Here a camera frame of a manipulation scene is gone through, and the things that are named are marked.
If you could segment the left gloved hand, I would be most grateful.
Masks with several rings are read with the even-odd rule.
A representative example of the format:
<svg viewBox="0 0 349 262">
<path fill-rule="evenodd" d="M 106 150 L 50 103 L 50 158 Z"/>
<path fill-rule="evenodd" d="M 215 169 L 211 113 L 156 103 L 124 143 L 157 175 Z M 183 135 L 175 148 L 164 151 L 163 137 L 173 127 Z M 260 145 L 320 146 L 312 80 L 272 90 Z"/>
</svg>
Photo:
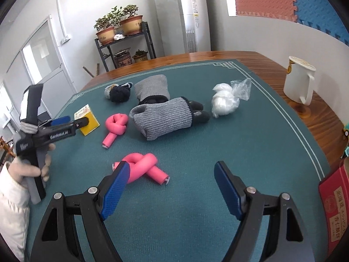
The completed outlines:
<svg viewBox="0 0 349 262">
<path fill-rule="evenodd" d="M 51 155 L 50 153 L 46 153 L 44 167 L 42 169 L 24 163 L 19 157 L 16 157 L 11 163 L 9 163 L 7 170 L 13 180 L 19 183 L 22 187 L 27 188 L 25 178 L 36 178 L 40 176 L 44 182 L 48 182 L 50 178 L 50 165 Z"/>
</svg>

